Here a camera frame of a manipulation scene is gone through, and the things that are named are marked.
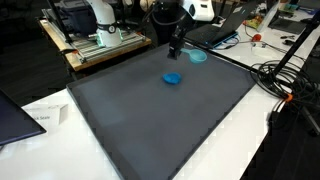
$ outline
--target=gray tray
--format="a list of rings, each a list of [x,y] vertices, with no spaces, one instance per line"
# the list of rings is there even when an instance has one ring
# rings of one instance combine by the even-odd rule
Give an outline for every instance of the gray tray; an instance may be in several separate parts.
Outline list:
[[[254,85],[210,54],[202,64],[167,54],[164,45],[67,86],[123,179],[172,179]],[[169,72],[180,84],[162,80]]]

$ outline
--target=wooden table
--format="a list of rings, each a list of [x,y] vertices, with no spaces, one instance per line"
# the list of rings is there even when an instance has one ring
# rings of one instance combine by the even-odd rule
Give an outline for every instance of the wooden table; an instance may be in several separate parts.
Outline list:
[[[64,42],[64,39],[59,36],[59,34],[50,26],[49,22],[47,20],[39,20],[39,25],[43,29],[44,33],[48,35],[49,38],[52,39],[54,44],[58,47],[59,51],[70,49],[70,46],[68,43]],[[95,59],[93,61],[87,61],[82,63],[78,58],[76,58],[72,53],[65,54],[64,59],[67,62],[67,64],[70,66],[69,70],[70,72],[78,72],[80,70],[89,68],[93,65],[96,65],[98,63],[110,60],[112,58],[115,58],[117,56],[126,54],[128,52],[137,50],[142,47],[146,47],[151,44],[151,40],[149,38],[145,38],[145,41],[141,41],[139,43],[132,44],[130,46],[127,46],[125,48],[121,48],[119,50],[112,51],[98,59]]]

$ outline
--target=laptop screen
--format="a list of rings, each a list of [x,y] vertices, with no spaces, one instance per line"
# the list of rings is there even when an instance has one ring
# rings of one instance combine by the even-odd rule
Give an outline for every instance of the laptop screen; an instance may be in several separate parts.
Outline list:
[[[45,132],[43,127],[0,90],[0,146]]]

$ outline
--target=blue sponge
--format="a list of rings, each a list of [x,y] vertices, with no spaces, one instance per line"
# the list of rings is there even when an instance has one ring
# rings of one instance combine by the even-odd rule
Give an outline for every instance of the blue sponge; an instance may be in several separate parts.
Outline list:
[[[163,80],[168,84],[179,84],[181,75],[179,73],[168,73],[162,76]]]

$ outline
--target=blue object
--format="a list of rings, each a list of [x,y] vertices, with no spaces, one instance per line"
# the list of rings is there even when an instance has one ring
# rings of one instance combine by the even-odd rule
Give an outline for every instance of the blue object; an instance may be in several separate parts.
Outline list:
[[[181,81],[181,75],[179,73],[164,74],[162,78],[168,84],[179,84]]]
[[[182,48],[181,52],[188,53],[190,61],[195,64],[202,63],[205,60],[207,60],[207,54],[199,49],[189,50],[189,49]]]

